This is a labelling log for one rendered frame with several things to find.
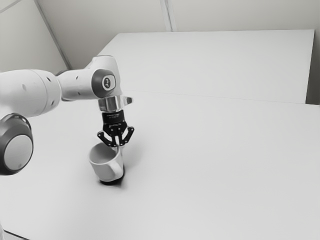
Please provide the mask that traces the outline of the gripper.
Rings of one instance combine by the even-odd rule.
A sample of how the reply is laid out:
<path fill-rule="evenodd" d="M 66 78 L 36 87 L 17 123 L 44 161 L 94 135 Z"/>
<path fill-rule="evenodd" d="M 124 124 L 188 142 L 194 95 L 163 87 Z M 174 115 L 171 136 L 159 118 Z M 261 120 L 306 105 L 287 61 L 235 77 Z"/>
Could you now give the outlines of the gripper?
<path fill-rule="evenodd" d="M 114 151 L 117 151 L 117 142 L 113 136 L 118 137 L 118 144 L 120 147 L 123 147 L 130 141 L 135 128 L 133 126 L 128 126 L 123 110 L 120 110 L 118 112 L 103 112 L 102 120 L 103 131 L 99 131 L 97 133 L 97 137 L 107 147 L 111 148 Z M 105 133 L 111 136 L 111 139 L 106 138 Z"/>

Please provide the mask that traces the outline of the white mug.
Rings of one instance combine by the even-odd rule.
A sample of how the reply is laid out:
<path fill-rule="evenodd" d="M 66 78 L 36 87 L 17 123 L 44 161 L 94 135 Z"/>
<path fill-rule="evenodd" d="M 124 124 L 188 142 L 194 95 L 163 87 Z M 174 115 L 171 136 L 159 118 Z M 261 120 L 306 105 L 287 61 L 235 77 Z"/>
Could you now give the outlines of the white mug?
<path fill-rule="evenodd" d="M 121 185 L 125 176 L 122 149 L 104 143 L 93 146 L 88 155 L 89 163 L 98 181 L 107 186 Z"/>

